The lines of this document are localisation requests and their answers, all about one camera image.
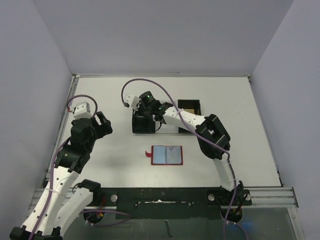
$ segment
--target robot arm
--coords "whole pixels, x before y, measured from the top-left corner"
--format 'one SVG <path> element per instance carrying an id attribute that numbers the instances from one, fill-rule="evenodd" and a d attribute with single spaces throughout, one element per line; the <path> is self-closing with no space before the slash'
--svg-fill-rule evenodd
<path id="1" fill-rule="evenodd" d="M 191 129 L 201 137 L 217 144 L 221 148 L 227 151 L 230 150 L 229 142 L 231 138 L 219 118 L 214 114 L 207 117 L 179 109 L 178 111 L 184 122 L 188 125 L 188 127 L 186 127 L 176 108 L 171 103 L 161 103 L 159 100 L 156 100 L 150 91 L 143 93 L 139 97 L 127 94 L 124 102 L 126 107 L 131 107 L 145 118 L 162 124 L 175 125 L 188 131 Z M 235 187 L 234 178 L 227 159 L 223 158 L 223 152 L 199 138 L 198 143 L 202 153 L 213 160 L 221 180 L 221 186 L 228 191 L 232 191 Z"/>
<path id="2" fill-rule="evenodd" d="M 14 227 L 10 234 L 11 240 L 62 240 L 62 236 L 88 204 L 99 205 L 102 199 L 101 186 L 97 182 L 84 180 L 79 184 L 79 189 L 71 199 L 61 208 L 68 190 L 81 174 L 85 164 L 90 159 L 95 141 L 113 132 L 111 123 L 102 112 L 90 114 L 86 102 L 74 108 L 70 144 L 66 141 L 57 154 L 54 162 L 53 188 L 46 187 L 33 212 L 24 221 L 22 227 Z M 41 212 L 46 206 L 46 211 L 38 222 Z"/>

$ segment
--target white wall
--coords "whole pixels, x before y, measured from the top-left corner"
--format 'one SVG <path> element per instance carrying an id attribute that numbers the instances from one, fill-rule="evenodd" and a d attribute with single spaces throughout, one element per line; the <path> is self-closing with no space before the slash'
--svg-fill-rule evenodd
<path id="1" fill-rule="evenodd" d="M 251 74 L 293 0 L 34 0 L 71 71 Z"/>
<path id="2" fill-rule="evenodd" d="M 252 88 L 308 240 L 320 239 L 320 1 L 295 0 L 252 75 Z"/>
<path id="3" fill-rule="evenodd" d="M 34 3 L 0 1 L 0 239 L 22 224 L 45 176 L 70 82 Z"/>

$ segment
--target purple cable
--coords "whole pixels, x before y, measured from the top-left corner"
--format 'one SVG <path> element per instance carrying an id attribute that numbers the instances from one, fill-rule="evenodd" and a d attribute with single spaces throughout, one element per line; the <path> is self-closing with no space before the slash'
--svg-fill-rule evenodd
<path id="1" fill-rule="evenodd" d="M 57 155 L 58 153 L 60 152 L 60 150 L 62 149 L 62 147 L 69 141 L 69 137 L 57 148 L 57 150 L 55 151 L 54 155 L 53 155 L 53 158 L 52 158 L 52 161 L 51 161 L 51 171 L 50 171 L 50 185 L 49 185 L 49 189 L 53 189 L 54 188 L 54 169 L 55 169 L 55 160 L 57 158 Z M 36 229 L 38 228 L 39 224 L 40 224 L 40 221 L 41 219 L 43 218 L 47 208 L 48 208 L 48 205 L 50 203 L 50 200 L 51 200 L 51 196 L 52 196 L 52 191 L 49 191 L 48 193 L 48 197 L 45 201 L 45 204 L 43 206 L 43 209 L 38 217 L 38 220 L 36 221 L 33 229 L 32 229 L 32 232 L 28 238 L 28 240 L 32 240 L 32 238 L 34 237 L 35 235 L 35 232 L 36 232 Z"/>
<path id="2" fill-rule="evenodd" d="M 92 114 L 92 117 L 94 117 L 94 116 L 97 114 L 97 111 L 98 111 L 98 103 L 97 103 L 97 101 L 96 101 L 92 96 L 89 96 L 89 95 L 86 95 L 86 94 L 79 94 L 79 95 L 74 95 L 74 96 L 70 97 L 70 98 L 68 99 L 68 101 L 66 102 L 66 108 L 69 110 L 69 109 L 70 109 L 70 106 L 69 106 L 70 102 L 71 102 L 73 99 L 81 98 L 81 97 L 83 97 L 83 98 L 88 98 L 88 99 L 91 99 L 91 100 L 93 101 L 93 103 L 94 103 L 94 105 L 95 105 L 95 109 L 94 109 L 94 112 L 93 112 L 93 114 Z"/>
<path id="3" fill-rule="evenodd" d="M 204 137 L 200 136 L 199 134 L 197 134 L 196 132 L 194 132 L 185 122 L 185 120 L 183 119 L 183 117 L 181 116 L 181 113 L 179 112 L 179 109 L 175 103 L 175 101 L 172 99 L 172 97 L 170 96 L 170 94 L 167 92 L 167 90 L 164 89 L 163 86 L 161 86 L 159 83 L 155 82 L 155 81 L 152 81 L 152 80 L 149 80 L 149 79 L 146 79 L 146 78 L 134 78 L 134 79 L 131 79 L 129 81 L 127 81 L 123 87 L 122 87 L 122 90 L 121 90 L 121 100 L 122 100 L 122 103 L 125 104 L 125 101 L 124 101 L 124 90 L 126 88 L 126 86 L 131 83 L 131 82 L 134 82 L 134 81 L 145 81 L 145 82 L 149 82 L 149 83 L 152 83 L 152 84 L 155 84 L 157 85 L 159 88 L 161 88 L 165 94 L 168 96 L 168 98 L 170 99 L 170 101 L 172 102 L 174 108 L 176 109 L 180 119 L 181 119 L 181 122 L 183 123 L 183 125 L 192 133 L 194 134 L 197 138 L 201 139 L 202 141 L 212 145 L 214 148 L 224 152 L 226 155 L 227 155 L 227 162 L 230 166 L 230 170 L 231 170 L 231 173 L 232 173 L 232 177 L 234 179 L 234 190 L 233 190 L 233 195 L 232 195 L 232 198 L 231 198 L 231 201 L 230 201 L 230 204 L 229 204 L 229 207 L 226 211 L 226 214 L 225 214 L 225 217 L 224 217 L 224 223 L 223 223 L 223 239 L 226 240 L 226 224 L 227 224 L 227 218 L 228 218 L 228 215 L 229 215 L 229 212 L 230 212 L 230 209 L 232 207 L 232 204 L 236 198 L 236 191 L 237 191 L 237 180 L 236 180 L 236 175 L 235 175 L 235 171 L 233 169 L 233 167 L 231 166 L 231 163 L 230 163 L 230 153 L 223 149 L 222 147 L 218 146 L 217 144 L 205 139 Z"/>
<path id="4" fill-rule="evenodd" d="M 231 224 L 233 224 L 233 225 L 236 225 L 238 228 L 240 228 L 240 229 L 242 230 L 244 236 L 245 236 L 245 239 L 246 239 L 246 240 L 249 240 L 249 236 L 248 236 L 245 228 L 244 228 L 242 225 L 240 225 L 240 224 L 238 224 L 237 222 L 234 222 L 234 221 L 228 221 L 228 222 L 231 223 Z"/>
<path id="5" fill-rule="evenodd" d="M 93 209 L 93 210 L 83 210 L 81 212 L 81 214 L 85 214 L 85 213 L 108 213 L 108 214 L 119 214 L 119 215 L 124 215 L 127 216 L 128 218 L 123 219 L 121 221 L 118 222 L 113 222 L 113 223 L 108 223 L 108 224 L 102 224 L 102 225 L 98 225 L 98 224 L 94 224 L 93 226 L 95 227 L 111 227 L 111 226 L 115 226 L 115 225 L 119 225 L 119 224 L 123 224 L 126 221 L 129 221 L 131 219 L 131 216 L 127 213 L 124 212 L 120 212 L 120 211 L 110 211 L 110 210 L 103 210 L 103 209 Z M 92 215 L 88 216 L 85 220 L 88 221 L 88 219 L 92 217 Z"/>

